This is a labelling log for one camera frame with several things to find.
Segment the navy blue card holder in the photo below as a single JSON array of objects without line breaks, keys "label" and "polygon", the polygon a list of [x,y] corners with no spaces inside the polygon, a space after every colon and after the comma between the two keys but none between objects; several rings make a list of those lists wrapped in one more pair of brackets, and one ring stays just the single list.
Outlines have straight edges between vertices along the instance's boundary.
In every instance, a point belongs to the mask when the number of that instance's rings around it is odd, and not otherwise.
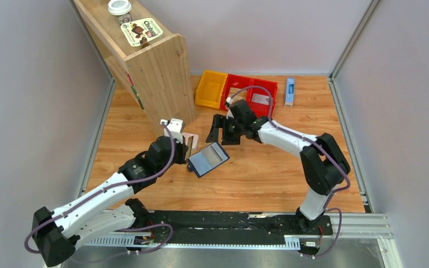
[{"label": "navy blue card holder", "polygon": [[213,142],[188,158],[187,169],[201,178],[229,159],[225,149],[218,142]]}]

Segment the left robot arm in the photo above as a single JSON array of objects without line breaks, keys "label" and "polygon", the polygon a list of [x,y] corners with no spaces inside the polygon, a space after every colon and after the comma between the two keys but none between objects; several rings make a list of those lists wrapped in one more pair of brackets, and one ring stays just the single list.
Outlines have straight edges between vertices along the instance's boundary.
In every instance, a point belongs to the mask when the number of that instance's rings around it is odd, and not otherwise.
[{"label": "left robot arm", "polygon": [[53,210],[41,207],[33,214],[25,249],[54,267],[94,238],[120,229],[143,231],[149,218],[132,196],[155,184],[174,164],[185,164],[188,150],[181,133],[168,132],[90,192]]}]

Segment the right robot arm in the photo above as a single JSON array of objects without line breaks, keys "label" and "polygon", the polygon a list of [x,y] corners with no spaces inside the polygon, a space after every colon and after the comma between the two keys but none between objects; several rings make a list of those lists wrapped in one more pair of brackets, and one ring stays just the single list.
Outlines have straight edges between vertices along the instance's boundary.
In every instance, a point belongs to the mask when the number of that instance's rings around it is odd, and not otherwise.
[{"label": "right robot arm", "polygon": [[229,104],[226,115],[215,114],[206,138],[208,143],[221,141],[222,145],[238,145],[241,137],[282,149],[302,163],[306,183],[306,198],[297,213],[297,228],[305,234],[319,225],[332,195],[351,171],[345,155],[329,133],[308,135],[285,127],[269,116],[257,117],[247,101]]}]

